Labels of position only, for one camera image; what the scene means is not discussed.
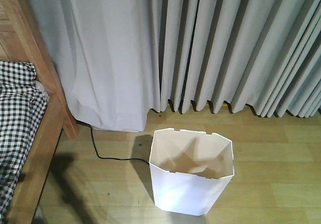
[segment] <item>wooden bed rail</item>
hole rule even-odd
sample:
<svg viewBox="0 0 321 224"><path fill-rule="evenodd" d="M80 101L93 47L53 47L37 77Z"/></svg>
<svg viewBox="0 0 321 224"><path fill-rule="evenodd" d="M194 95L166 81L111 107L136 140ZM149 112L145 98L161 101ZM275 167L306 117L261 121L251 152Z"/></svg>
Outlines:
<svg viewBox="0 0 321 224"><path fill-rule="evenodd" d="M0 44L10 61L28 61L34 63L39 81L56 95L60 101L66 119L64 131L69 138L76 138L78 126L71 115L64 91L50 58L46 44L38 29L28 0L0 0L7 19L0 19Z"/></svg>

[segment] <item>checkered blanket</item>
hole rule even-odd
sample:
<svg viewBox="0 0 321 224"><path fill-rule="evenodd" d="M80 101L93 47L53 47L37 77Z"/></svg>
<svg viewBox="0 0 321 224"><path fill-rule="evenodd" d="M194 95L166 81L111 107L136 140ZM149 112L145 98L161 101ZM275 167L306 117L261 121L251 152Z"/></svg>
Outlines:
<svg viewBox="0 0 321 224"><path fill-rule="evenodd" d="M0 61L0 224L47 106L32 63Z"/></svg>

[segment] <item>wooden bed frame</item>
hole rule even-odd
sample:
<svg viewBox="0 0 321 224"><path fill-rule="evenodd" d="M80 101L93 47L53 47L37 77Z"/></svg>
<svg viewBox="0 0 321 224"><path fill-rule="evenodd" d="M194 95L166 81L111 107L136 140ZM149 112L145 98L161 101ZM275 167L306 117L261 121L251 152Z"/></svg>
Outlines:
<svg viewBox="0 0 321 224"><path fill-rule="evenodd" d="M48 174L61 129L76 138L78 126L71 115L61 82L38 29L28 0L0 0L0 60L34 63L38 80L50 101L17 184L8 223L31 223Z"/></svg>

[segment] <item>curtain fold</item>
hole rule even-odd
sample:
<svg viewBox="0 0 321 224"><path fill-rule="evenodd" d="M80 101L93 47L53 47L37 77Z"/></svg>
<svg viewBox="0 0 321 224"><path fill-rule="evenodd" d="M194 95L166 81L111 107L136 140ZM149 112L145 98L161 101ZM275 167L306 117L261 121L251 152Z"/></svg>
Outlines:
<svg viewBox="0 0 321 224"><path fill-rule="evenodd" d="M321 0L30 0L72 114L142 131L150 108L314 115Z"/></svg>

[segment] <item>bed leg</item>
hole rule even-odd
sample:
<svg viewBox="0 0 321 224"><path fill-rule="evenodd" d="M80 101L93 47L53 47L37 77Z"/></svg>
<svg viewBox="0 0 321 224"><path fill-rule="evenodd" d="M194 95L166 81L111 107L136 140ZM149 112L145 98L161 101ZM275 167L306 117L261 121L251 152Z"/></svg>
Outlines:
<svg viewBox="0 0 321 224"><path fill-rule="evenodd" d="M69 113L66 116L63 129L68 138L75 139L78 137L78 133L79 133L78 124L75 118L71 115L71 113Z"/></svg>

